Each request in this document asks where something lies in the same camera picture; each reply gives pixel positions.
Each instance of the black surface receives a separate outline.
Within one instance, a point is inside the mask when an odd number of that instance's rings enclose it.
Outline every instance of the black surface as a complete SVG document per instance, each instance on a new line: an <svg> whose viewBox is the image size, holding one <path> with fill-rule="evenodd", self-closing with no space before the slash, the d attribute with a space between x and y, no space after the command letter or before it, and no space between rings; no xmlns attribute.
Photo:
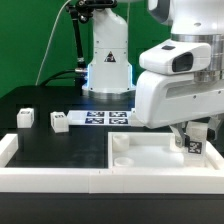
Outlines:
<svg viewBox="0 0 224 224"><path fill-rule="evenodd" d="M223 224L223 195L0 194L1 224Z"/></svg>
<svg viewBox="0 0 224 224"><path fill-rule="evenodd" d="M32 128L17 129L21 108L35 111ZM146 128L70 126L55 133L50 113L69 110L131 110L133 99L105 101L81 97L74 87L20 87L0 99L0 136L18 133L19 149L7 167L107 168L109 131L149 131Z"/></svg>
<svg viewBox="0 0 224 224"><path fill-rule="evenodd" d="M37 113L32 131L16 129L16 114L21 107L35 107ZM9 132L19 134L21 148L10 162L11 166L92 167L98 164L97 167L107 167L108 131L152 130L74 126L68 134L55 134L50 127L49 113L69 109L128 110L132 107L133 100L108 103L79 97L72 87L21 87L0 99L0 136ZM217 143L221 151L222 136L223 128ZM223 222L224 195L0 193L1 224Z"/></svg>

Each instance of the white cube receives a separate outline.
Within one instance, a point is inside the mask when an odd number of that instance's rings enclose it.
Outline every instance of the white cube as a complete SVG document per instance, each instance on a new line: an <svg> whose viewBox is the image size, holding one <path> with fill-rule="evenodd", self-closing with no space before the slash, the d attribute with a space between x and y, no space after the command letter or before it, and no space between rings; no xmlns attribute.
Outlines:
<svg viewBox="0 0 224 224"><path fill-rule="evenodd" d="M17 127L18 128L31 128L34 122L34 109L22 108L17 114Z"/></svg>
<svg viewBox="0 0 224 224"><path fill-rule="evenodd" d="M51 126L56 133L68 132L68 119L63 112L51 113Z"/></svg>
<svg viewBox="0 0 224 224"><path fill-rule="evenodd" d="M184 155L187 166L204 166L208 124L189 121L186 134L190 137L190 146Z"/></svg>

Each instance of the blue light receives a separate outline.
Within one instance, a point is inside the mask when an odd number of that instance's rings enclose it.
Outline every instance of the blue light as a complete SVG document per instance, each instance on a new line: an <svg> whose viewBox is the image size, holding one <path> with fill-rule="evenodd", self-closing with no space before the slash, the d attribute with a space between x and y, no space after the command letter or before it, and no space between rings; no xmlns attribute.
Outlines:
<svg viewBox="0 0 224 224"><path fill-rule="evenodd" d="M133 86L133 66L131 65L131 85Z"/></svg>
<svg viewBox="0 0 224 224"><path fill-rule="evenodd" d="M87 67L87 75L86 75L86 79L87 79L86 87L89 88L89 65L88 65L88 67Z"/></svg>

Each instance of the green backdrop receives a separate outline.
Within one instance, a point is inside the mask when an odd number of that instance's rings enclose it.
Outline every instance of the green backdrop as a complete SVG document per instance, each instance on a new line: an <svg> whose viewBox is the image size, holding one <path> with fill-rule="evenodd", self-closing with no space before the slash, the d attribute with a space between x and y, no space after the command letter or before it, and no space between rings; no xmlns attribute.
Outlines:
<svg viewBox="0 0 224 224"><path fill-rule="evenodd" d="M0 97L13 88L35 85L41 61L58 11L65 0L20 0L0 2ZM127 3L113 11L127 19ZM92 59L92 23L80 24L85 59ZM129 62L134 82L143 71L139 55L169 38L169 27L158 24L147 12L147 2L130 6ZM76 66L76 48L70 15L61 14L41 80ZM73 85L73 81L54 81L51 85Z"/></svg>

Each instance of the cable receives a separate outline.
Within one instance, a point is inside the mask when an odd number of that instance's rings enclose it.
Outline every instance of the cable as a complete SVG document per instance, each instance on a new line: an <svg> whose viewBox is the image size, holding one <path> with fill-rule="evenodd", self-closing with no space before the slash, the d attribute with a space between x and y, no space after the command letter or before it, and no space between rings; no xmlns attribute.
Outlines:
<svg viewBox="0 0 224 224"><path fill-rule="evenodd" d="M46 81L42 82L39 86L46 86L47 83L49 83L52 80L62 80L62 79L75 79L77 78L76 76L69 76L69 77L57 77L57 78L49 78Z"/></svg>
<svg viewBox="0 0 224 224"><path fill-rule="evenodd" d="M129 27L129 20L130 20L130 9L131 9L131 3L130 1L128 2L128 7L127 7L127 24Z"/></svg>
<svg viewBox="0 0 224 224"><path fill-rule="evenodd" d="M54 33L55 33L55 29L56 29L56 26L57 26L57 23L58 23L58 20L59 20L59 17L62 13L62 10L64 9L64 7L70 2L71 0L68 0L64 3L64 5L61 7L61 9L59 10L58 12L58 15L56 17L56 20L54 22L54 26L53 26L53 29L51 31L51 35L50 35L50 38L49 38L49 41L48 41L48 45L47 45L47 48L46 48L46 51L45 51L45 55L44 55L44 58L41 62L41 66L40 66L40 69L39 69L39 72L38 72L38 76L37 76L37 80L36 80L36 86L38 85L38 82L39 82L39 79L40 79L40 76L41 76L41 73L42 73L42 70L43 70L43 67L44 67L44 64L45 64L45 61L46 61L46 58L47 58L47 55L48 55L48 52L49 52L49 49L50 49L50 45L51 45L51 42L52 42L52 39L53 39L53 36L54 36Z"/></svg>
<svg viewBox="0 0 224 224"><path fill-rule="evenodd" d="M46 79L45 81L43 81L40 86L45 86L49 81L53 80L53 79L56 79L58 76L60 75L63 75L63 74L68 74L68 73L75 73L75 70L74 69L68 69L68 70L65 70L65 71L61 71L61 72L58 72L54 75L52 75L51 77L49 77L48 79Z"/></svg>
<svg viewBox="0 0 224 224"><path fill-rule="evenodd" d="M75 34L76 52L77 52L77 66L78 68L86 68L86 62L83 56L82 41L79 29L79 12L72 4L68 4L68 12L71 16L72 25Z"/></svg>

